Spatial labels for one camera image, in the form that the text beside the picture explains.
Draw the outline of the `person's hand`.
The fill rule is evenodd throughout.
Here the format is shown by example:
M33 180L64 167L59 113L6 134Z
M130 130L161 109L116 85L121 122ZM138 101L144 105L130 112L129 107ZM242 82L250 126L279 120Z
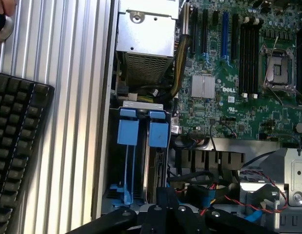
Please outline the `person's hand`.
M12 17L15 14L17 6L16 0L0 0L0 19L3 17Z

